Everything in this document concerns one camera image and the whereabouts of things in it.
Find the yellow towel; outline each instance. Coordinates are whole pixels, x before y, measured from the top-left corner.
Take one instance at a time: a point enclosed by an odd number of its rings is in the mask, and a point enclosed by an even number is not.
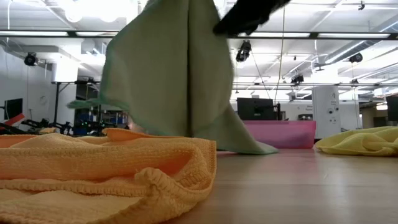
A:
[[[352,130],[322,139],[322,152],[351,156],[398,156],[398,127]]]
[[[50,133],[55,133],[57,129],[56,128],[44,128],[39,131],[40,134],[50,134]]]
[[[0,223],[157,223],[210,193],[215,142],[106,133],[0,136]]]

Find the desk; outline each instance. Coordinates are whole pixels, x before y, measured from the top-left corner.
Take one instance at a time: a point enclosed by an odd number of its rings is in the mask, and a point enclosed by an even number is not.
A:
[[[167,223],[397,223],[398,158],[218,153],[211,195]]]

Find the security camera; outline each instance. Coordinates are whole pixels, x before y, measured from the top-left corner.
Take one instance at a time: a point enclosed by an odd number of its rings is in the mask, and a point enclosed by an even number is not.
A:
[[[250,56],[251,51],[251,44],[249,40],[244,40],[241,47],[236,54],[236,61],[237,62],[244,62]]]
[[[349,62],[351,62],[351,63],[354,63],[354,62],[359,63],[359,62],[362,62],[363,56],[361,55],[361,53],[358,53],[358,54],[356,54],[356,55],[350,57],[348,60],[349,60]]]
[[[34,67],[39,63],[36,53],[28,53],[24,60],[25,65]]]
[[[297,76],[294,76],[293,78],[292,78],[292,81],[291,81],[291,83],[302,83],[302,82],[304,82],[304,77],[303,77],[303,75],[297,75]]]

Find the orange towel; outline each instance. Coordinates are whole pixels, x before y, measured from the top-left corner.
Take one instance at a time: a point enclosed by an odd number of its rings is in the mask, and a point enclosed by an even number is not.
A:
[[[158,223],[210,193],[215,142],[105,132],[0,136],[0,222]]]

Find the pink tray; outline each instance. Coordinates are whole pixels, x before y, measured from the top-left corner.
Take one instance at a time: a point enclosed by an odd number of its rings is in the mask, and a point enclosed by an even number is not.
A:
[[[310,149],[313,147],[315,121],[243,121],[259,141],[278,149]]]

